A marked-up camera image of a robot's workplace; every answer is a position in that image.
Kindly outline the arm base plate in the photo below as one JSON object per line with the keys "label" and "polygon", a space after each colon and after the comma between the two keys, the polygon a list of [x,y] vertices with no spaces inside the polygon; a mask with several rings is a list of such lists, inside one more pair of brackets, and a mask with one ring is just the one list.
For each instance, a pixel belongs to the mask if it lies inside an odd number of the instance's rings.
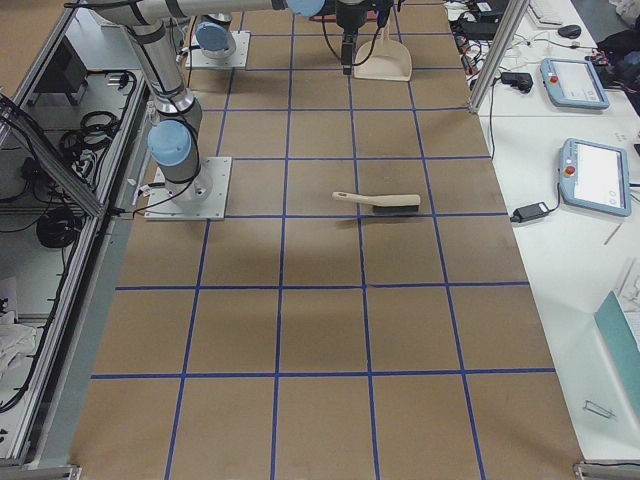
{"label": "arm base plate", "polygon": [[151,190],[151,208],[144,211],[150,221],[200,221],[225,218],[232,170],[231,157],[201,157],[200,172],[184,193],[177,184]]}
{"label": "arm base plate", "polygon": [[209,51],[199,48],[197,36],[192,36],[191,50],[187,54],[185,66],[189,70],[229,70],[244,69],[247,64],[251,33],[249,31],[231,31],[232,49]]}

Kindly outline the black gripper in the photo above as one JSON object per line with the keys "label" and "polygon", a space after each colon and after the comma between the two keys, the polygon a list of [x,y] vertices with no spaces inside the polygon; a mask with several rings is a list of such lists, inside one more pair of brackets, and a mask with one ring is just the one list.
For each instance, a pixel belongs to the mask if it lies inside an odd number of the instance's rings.
{"label": "black gripper", "polygon": [[394,0],[335,1],[336,23],[344,30],[341,41],[341,65],[344,75],[353,70],[353,35],[366,23],[369,11],[376,13],[378,28],[386,26]]}

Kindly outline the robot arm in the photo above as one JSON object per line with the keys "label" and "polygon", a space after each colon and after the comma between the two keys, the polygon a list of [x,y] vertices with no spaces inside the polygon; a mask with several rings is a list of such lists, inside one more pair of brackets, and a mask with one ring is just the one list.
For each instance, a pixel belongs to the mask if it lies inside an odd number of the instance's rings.
{"label": "robot arm", "polygon": [[236,42],[230,32],[232,15],[214,13],[202,15],[195,28],[195,38],[203,54],[212,59],[225,59],[236,50]]}
{"label": "robot arm", "polygon": [[202,110],[176,63],[176,52],[166,35],[166,19],[285,9],[304,17],[333,14],[343,30],[341,51],[336,57],[343,74],[350,76],[360,65],[356,60],[356,43],[368,13],[376,13],[377,29],[382,30],[394,5],[393,1],[83,1],[67,2],[64,7],[94,11],[123,28],[161,118],[182,117],[198,129]]}

